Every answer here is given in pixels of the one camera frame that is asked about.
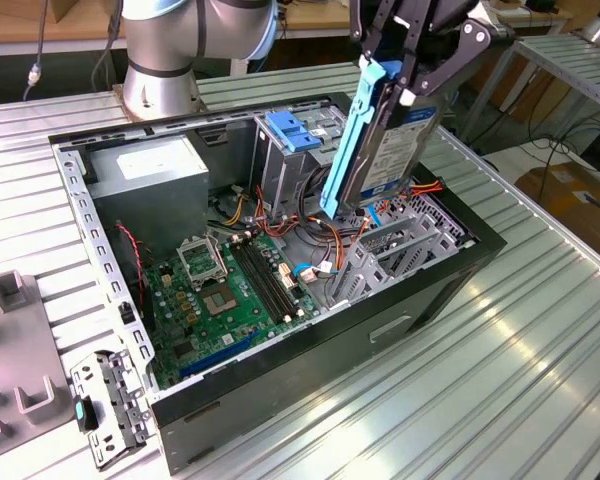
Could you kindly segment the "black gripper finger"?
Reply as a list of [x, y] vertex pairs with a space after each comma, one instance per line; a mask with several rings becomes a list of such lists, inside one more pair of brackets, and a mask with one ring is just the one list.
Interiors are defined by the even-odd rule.
[[350, 38], [360, 46], [365, 59], [388, 55], [391, 29], [389, 20], [394, 11], [394, 0], [351, 0], [349, 2]]
[[425, 43], [429, 1], [405, 1], [398, 18], [409, 23], [404, 42], [404, 60], [397, 81], [397, 101], [411, 106], [418, 96], [429, 96], [467, 80], [478, 68], [492, 42], [492, 17], [482, 1], [470, 12], [460, 29], [458, 44], [452, 54], [435, 69], [420, 72], [426, 63]]

